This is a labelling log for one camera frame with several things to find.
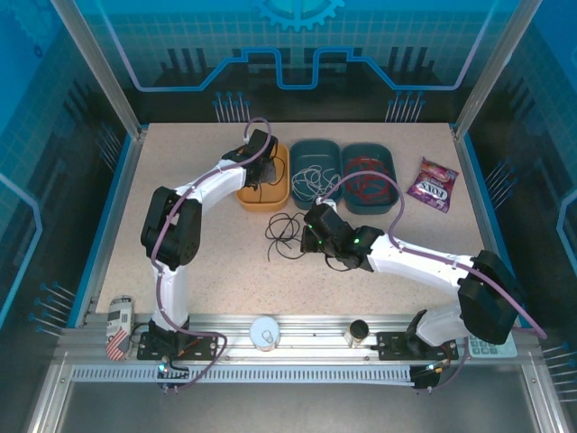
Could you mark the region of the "orange plastic bin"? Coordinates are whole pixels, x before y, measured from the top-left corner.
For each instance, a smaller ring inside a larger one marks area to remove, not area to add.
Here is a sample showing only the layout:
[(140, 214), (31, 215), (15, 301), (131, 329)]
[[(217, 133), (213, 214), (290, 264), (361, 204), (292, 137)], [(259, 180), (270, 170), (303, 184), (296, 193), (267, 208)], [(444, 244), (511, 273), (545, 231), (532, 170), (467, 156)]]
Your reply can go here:
[(272, 155), (277, 169), (277, 183), (275, 185), (263, 183), (257, 190), (247, 187), (236, 192), (237, 200), (246, 211), (280, 211), (288, 202), (290, 193), (289, 149), (284, 144), (279, 144)]

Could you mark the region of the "dark teal plastic bin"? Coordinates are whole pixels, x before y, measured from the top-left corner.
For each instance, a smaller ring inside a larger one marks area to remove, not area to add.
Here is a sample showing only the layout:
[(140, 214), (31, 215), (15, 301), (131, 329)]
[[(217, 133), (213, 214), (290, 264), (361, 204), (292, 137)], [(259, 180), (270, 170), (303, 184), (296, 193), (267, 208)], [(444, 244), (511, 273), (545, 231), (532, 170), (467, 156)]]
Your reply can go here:
[(290, 195), (301, 210), (309, 210), (343, 176), (341, 151), (337, 143), (308, 139), (294, 143), (289, 151)]
[[(343, 175), (358, 171), (377, 171), (397, 181), (391, 152), (378, 143), (352, 143), (342, 151)], [(398, 202), (398, 191), (387, 180), (374, 174), (348, 179), (343, 198), (347, 209), (356, 215), (385, 214)]]

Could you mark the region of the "small jar with black lid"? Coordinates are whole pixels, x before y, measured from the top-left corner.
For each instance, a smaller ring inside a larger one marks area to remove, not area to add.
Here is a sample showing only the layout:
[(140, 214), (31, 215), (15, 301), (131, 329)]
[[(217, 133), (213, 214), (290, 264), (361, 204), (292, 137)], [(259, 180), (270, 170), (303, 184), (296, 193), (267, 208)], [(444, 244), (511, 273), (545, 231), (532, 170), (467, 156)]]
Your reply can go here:
[(369, 325), (362, 319), (354, 320), (343, 337), (350, 348), (359, 346), (369, 335)]

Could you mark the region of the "purple candy bag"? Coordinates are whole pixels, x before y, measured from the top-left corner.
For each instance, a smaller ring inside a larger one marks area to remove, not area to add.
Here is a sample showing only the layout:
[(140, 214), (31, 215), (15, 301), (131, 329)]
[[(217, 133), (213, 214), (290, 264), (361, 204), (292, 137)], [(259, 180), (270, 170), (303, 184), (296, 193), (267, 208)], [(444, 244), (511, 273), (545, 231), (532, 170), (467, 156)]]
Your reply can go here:
[(419, 173), (407, 194), (422, 203), (447, 213), (459, 172), (422, 158)]

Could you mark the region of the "grey desk calculator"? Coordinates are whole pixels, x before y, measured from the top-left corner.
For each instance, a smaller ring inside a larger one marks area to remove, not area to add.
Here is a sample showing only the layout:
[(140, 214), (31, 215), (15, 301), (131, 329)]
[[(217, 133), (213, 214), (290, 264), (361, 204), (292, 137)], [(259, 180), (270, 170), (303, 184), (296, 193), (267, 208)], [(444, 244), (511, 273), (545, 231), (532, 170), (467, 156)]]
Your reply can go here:
[(517, 347), (511, 333), (504, 344), (495, 345), (470, 336), (468, 341), (469, 354), (472, 358), (480, 359), (512, 359), (517, 357)]

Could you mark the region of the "patterned drink can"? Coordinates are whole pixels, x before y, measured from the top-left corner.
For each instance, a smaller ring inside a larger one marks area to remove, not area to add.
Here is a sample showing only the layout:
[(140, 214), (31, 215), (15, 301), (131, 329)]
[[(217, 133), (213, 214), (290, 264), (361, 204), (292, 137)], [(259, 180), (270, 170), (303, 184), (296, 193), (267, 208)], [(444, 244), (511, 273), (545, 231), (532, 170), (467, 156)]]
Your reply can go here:
[(112, 299), (107, 314), (105, 354), (110, 361), (127, 358), (132, 350), (134, 325), (133, 298), (122, 295)]

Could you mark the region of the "aluminium mounting rail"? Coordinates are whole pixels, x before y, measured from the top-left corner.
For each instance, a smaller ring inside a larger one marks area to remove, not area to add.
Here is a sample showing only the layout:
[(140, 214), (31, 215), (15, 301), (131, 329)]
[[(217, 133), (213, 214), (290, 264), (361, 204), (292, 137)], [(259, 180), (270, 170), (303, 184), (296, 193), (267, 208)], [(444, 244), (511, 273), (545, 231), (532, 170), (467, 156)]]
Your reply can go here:
[[(194, 332), (218, 332), (228, 339), (219, 364), (377, 364), (379, 357), (371, 347), (375, 334), (404, 331), (410, 315), (369, 315), (362, 319), (369, 325), (370, 336), (350, 348), (343, 335), (354, 316), (275, 315), (280, 328), (278, 346), (262, 352), (249, 338), (254, 315), (193, 314), (189, 319)], [(90, 314), (81, 328), (66, 328), (57, 341), (54, 361), (66, 364), (109, 364), (105, 355), (105, 316)]]

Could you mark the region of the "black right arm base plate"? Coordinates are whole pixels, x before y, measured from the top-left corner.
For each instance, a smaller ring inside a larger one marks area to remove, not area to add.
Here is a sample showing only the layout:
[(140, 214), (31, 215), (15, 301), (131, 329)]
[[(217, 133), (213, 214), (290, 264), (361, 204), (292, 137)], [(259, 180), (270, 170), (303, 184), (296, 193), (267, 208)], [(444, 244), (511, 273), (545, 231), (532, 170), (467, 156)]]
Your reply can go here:
[(431, 346), (417, 336), (404, 332), (379, 332), (375, 334), (376, 350), (381, 361), (458, 360), (459, 352), (454, 340), (440, 346)]

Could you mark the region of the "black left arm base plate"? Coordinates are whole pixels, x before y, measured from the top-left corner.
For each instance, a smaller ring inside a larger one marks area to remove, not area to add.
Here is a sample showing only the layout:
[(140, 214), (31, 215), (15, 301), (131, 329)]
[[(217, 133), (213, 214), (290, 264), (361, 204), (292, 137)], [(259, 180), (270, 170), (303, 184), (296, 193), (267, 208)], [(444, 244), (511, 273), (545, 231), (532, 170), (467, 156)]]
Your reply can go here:
[(137, 345), (136, 357), (143, 361), (160, 361), (164, 357), (173, 361), (212, 361), (217, 348), (217, 339), (213, 336), (160, 336), (144, 332)]

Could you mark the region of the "aluminium frame post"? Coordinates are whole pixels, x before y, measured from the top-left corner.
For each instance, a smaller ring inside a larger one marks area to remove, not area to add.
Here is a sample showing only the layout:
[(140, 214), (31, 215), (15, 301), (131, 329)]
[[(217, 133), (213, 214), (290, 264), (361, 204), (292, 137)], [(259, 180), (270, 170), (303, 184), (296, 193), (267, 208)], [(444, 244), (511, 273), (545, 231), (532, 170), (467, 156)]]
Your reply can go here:
[(453, 128), (453, 138), (457, 143), (464, 139), (472, 123), (481, 111), (499, 76), (510, 62), (510, 59), (531, 24), (543, 0), (519, 0), (517, 8), (511, 15), (507, 26), (496, 44), (495, 49), (466, 100)]
[(124, 129), (132, 139), (138, 140), (142, 134), (141, 124), (75, 1), (50, 0), (50, 3), (58, 13)]

